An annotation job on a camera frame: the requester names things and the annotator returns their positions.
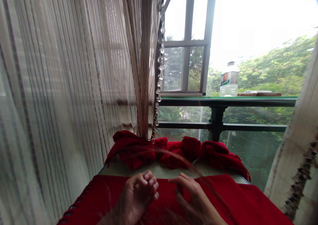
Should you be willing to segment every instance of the white window frame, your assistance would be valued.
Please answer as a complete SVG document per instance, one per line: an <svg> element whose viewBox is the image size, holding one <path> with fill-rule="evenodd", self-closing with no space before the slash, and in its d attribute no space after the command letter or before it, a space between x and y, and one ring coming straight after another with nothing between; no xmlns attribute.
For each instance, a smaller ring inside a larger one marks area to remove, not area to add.
<svg viewBox="0 0 318 225"><path fill-rule="evenodd" d="M165 10L169 6L170 0L165 2ZM191 40L192 22L193 22L194 0L186 0L185 7L185 36L184 40L165 41L165 48L184 47L184 60L182 67L182 83L181 90L178 91L162 91L162 96L205 96L206 84L209 69L209 58L211 50L212 26L214 17L215 0L208 0L206 10L204 39ZM190 67L190 47L203 46L203 56L201 65L201 79L199 91L188 91L189 67Z"/></svg>

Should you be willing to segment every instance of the striped curtain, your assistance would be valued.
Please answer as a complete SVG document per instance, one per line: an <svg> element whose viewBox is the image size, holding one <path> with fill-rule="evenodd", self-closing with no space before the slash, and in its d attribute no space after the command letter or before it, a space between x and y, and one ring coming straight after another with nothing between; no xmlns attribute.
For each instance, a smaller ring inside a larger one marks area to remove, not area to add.
<svg viewBox="0 0 318 225"><path fill-rule="evenodd" d="M116 131L150 138L158 1L0 1L0 224L56 223Z"/></svg>

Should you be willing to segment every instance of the folded red fabric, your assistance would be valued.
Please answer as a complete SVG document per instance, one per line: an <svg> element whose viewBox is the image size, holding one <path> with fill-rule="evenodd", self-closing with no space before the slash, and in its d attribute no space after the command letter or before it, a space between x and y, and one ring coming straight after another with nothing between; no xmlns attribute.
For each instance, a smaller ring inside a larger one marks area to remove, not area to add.
<svg viewBox="0 0 318 225"><path fill-rule="evenodd" d="M121 176L94 176L59 223L97 224L116 204L127 179ZM195 180L228 225L292 224L254 185L239 185L229 175ZM138 224L179 224L176 218L185 218L186 215L176 201L176 185L168 183L167 179L157 181L159 199L147 208Z"/></svg>
<svg viewBox="0 0 318 225"><path fill-rule="evenodd" d="M196 138L185 136L182 141L168 141L166 137L158 138L153 144L152 141L145 141L129 131L116 132L113 139L115 144L110 150L105 164L118 155L132 170L147 161L154 161L156 158L171 169L188 167L182 160L162 152L162 150L166 150L180 155L190 162L199 157L204 158L215 168L235 170L247 181L251 181L248 170L241 159L229 152L222 142L205 141L201 144Z"/></svg>

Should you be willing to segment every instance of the open window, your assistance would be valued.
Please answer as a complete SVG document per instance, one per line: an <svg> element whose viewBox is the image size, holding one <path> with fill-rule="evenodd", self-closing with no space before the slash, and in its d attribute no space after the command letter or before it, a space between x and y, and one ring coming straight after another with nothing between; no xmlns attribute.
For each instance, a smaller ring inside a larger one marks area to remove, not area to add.
<svg viewBox="0 0 318 225"><path fill-rule="evenodd" d="M165 0L162 96L205 95L215 0Z"/></svg>

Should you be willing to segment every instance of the sky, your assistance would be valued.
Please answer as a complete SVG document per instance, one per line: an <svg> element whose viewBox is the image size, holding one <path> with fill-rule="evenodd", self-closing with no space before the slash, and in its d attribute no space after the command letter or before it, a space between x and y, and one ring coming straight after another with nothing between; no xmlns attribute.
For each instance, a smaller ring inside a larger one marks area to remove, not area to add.
<svg viewBox="0 0 318 225"><path fill-rule="evenodd" d="M171 0L166 11L165 35L182 40L186 0ZM204 38L207 0L194 0L192 34ZM210 62L223 70L238 57L261 55L298 36L318 29L316 0L216 0Z"/></svg>

